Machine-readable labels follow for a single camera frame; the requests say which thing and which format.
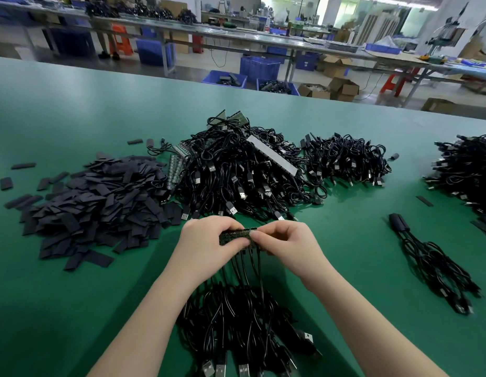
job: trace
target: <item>factory floor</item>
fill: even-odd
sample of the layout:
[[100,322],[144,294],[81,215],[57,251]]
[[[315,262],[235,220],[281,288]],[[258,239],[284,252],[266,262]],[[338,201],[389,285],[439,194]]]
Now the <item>factory floor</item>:
[[[36,47],[36,57],[30,50],[26,41],[25,34],[19,26],[0,25],[0,56],[7,58],[16,58],[22,60],[35,60],[42,62],[56,63],[67,66],[78,66],[97,70],[117,71],[131,74],[140,74],[148,76],[163,76],[163,68],[143,65],[139,61],[137,53],[132,56],[121,56],[120,61],[100,60],[96,56],[91,58],[59,57],[54,56],[49,50],[47,42],[40,28],[28,28],[29,35]],[[101,46],[92,33],[93,42],[96,52],[101,51]],[[222,40],[216,41],[216,44],[227,46],[229,42]],[[135,40],[131,39],[131,46],[136,50]],[[219,50],[205,49],[202,54],[177,53],[177,69],[172,77],[194,82],[201,80],[208,75],[211,70],[223,70],[234,73],[239,72],[239,62],[241,54],[234,52],[225,52]],[[278,79],[284,79],[288,62],[280,66]],[[395,97],[391,96],[390,91],[379,94],[381,87],[388,79],[387,75],[371,74],[366,71],[350,70],[347,78],[360,86],[360,94],[355,99],[355,103],[380,104],[383,106],[397,107],[398,102]],[[317,71],[295,70],[293,82],[297,86],[301,83],[319,83],[328,86],[331,79]],[[255,89],[254,85],[247,84],[246,88]],[[406,84],[403,87],[400,98],[404,98],[411,90],[411,85]],[[432,82],[425,80],[417,88],[413,97],[406,108],[421,109],[424,102],[430,98],[442,98],[458,104],[467,104],[470,106],[486,107],[486,95],[473,93],[472,91],[460,87],[459,84]]]

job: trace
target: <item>forearm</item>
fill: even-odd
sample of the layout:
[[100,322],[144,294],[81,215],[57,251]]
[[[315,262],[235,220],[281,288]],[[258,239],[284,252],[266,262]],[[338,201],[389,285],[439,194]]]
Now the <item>forearm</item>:
[[88,377],[156,377],[173,325],[191,291],[165,269]]
[[313,284],[365,376],[447,376],[332,266]]

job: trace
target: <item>green workbench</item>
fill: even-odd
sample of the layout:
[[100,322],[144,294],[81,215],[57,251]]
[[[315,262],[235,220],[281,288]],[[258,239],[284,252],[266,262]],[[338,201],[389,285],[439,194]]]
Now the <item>green workbench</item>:
[[[3,204],[34,193],[42,177],[82,170],[97,151],[145,154],[145,145],[127,140],[178,143],[223,109],[242,110],[251,124],[273,127],[295,143],[309,132],[339,132],[383,144],[388,156],[400,154],[385,188],[338,185],[324,206],[293,213],[311,227],[337,270],[450,376],[486,376],[486,236],[470,224],[471,209],[428,191],[421,178],[439,155],[435,140],[485,134],[486,121],[4,58],[0,178],[11,176],[14,189],[0,191],[0,376],[85,375],[162,271],[179,235],[179,227],[171,227],[149,247],[116,256],[107,269],[84,263],[68,273],[64,258],[38,259],[40,238],[22,237],[20,213]],[[31,161],[36,168],[10,170]],[[389,228],[390,213],[402,214],[419,239],[438,243],[471,273],[484,293],[471,299],[474,315],[454,313],[413,274]],[[300,280],[275,257],[263,256],[263,270],[265,285],[323,353],[318,362],[298,357],[301,375],[362,375]],[[184,376],[191,362],[174,329],[160,375]],[[228,366],[227,376],[235,375]]]

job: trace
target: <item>metal table frame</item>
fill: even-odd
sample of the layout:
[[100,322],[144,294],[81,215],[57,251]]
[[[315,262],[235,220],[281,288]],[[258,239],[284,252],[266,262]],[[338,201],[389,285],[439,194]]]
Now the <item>metal table frame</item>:
[[[55,47],[54,39],[52,39],[52,34],[50,29],[69,29],[69,30],[78,30],[78,31],[97,31],[104,34],[112,34],[118,35],[122,37],[131,37],[131,38],[139,38],[143,40],[153,40],[159,41],[162,43],[162,56],[164,58],[165,66],[164,68],[164,76],[168,77],[171,73],[174,73],[176,68],[176,56],[173,50],[173,62],[171,67],[168,67],[166,58],[166,45],[171,43],[177,43],[180,45],[187,45],[187,46],[199,46],[199,44],[194,44],[192,42],[184,42],[184,41],[177,41],[174,40],[172,37],[173,32],[183,32],[187,34],[195,34],[195,35],[202,35],[203,37],[212,37],[212,38],[222,38],[225,40],[240,40],[246,43],[258,43],[264,46],[274,46],[278,48],[285,48],[290,49],[290,55],[285,56],[289,59],[287,71],[285,75],[284,81],[292,82],[294,71],[296,67],[297,60],[300,55],[305,54],[306,52],[311,53],[318,53],[318,54],[330,54],[335,55],[341,58],[352,58],[352,59],[362,59],[373,61],[376,63],[374,68],[372,67],[357,67],[357,66],[350,66],[350,68],[357,69],[357,70],[365,70],[369,72],[375,73],[382,73],[382,74],[394,74],[396,72],[396,68],[403,69],[403,72],[400,74],[398,79],[397,85],[404,81],[404,79],[409,77],[410,71],[413,68],[422,68],[422,73],[419,75],[414,76],[414,81],[416,82],[413,86],[412,90],[409,93],[409,96],[403,100],[401,103],[402,107],[406,107],[409,103],[410,98],[415,93],[417,87],[420,85],[423,79],[431,79],[438,82],[453,82],[453,83],[462,83],[461,81],[453,80],[453,79],[445,79],[445,78],[438,78],[438,77],[431,77],[430,75],[435,72],[439,71],[441,73],[447,73],[446,65],[434,65],[429,63],[418,63],[418,62],[411,62],[405,61],[400,59],[389,59],[389,58],[380,58],[370,55],[364,50],[358,50],[356,53],[349,53],[340,50],[333,50],[329,49],[325,46],[314,45],[312,43],[308,43],[303,41],[299,37],[283,37],[283,36],[275,36],[270,35],[266,32],[248,32],[248,31],[239,31],[238,29],[230,30],[230,29],[222,29],[218,27],[213,27],[205,24],[193,24],[193,25],[186,25],[176,21],[162,21],[156,19],[149,19],[149,18],[131,18],[128,16],[122,16],[121,18],[103,18],[103,17],[92,17],[90,18],[82,9],[75,9],[75,8],[61,8],[61,9],[50,9],[45,8],[39,4],[29,4],[29,5],[22,5],[10,2],[3,2],[0,1],[0,8],[1,9],[9,9],[9,10],[19,10],[21,12],[34,12],[34,13],[51,13],[56,16],[63,16],[63,17],[72,17],[72,18],[83,18],[90,21],[100,21],[103,23],[108,24],[124,24],[130,25],[134,27],[147,27],[152,28],[157,33],[157,37],[144,37],[138,34],[130,34],[130,33],[121,33],[117,31],[110,31],[110,30],[102,30],[102,29],[94,29],[93,27],[86,27],[86,26],[63,26],[57,24],[50,24],[50,23],[38,23],[38,26],[44,26],[47,28],[48,37],[51,39],[52,44],[54,45],[54,52],[57,53],[58,50]],[[35,55],[35,46],[32,43],[32,40],[28,34],[26,27],[23,26],[23,32],[26,37],[26,41],[33,51]],[[223,50],[223,51],[232,51],[237,53],[243,54],[250,54],[250,55],[262,55],[265,54],[267,57],[273,57],[276,55],[270,53],[263,53],[260,51],[252,51],[248,49],[241,49],[241,48],[232,48],[232,47],[224,47],[218,45],[210,45],[207,43],[202,44],[203,47],[208,49],[215,49],[215,50]]]

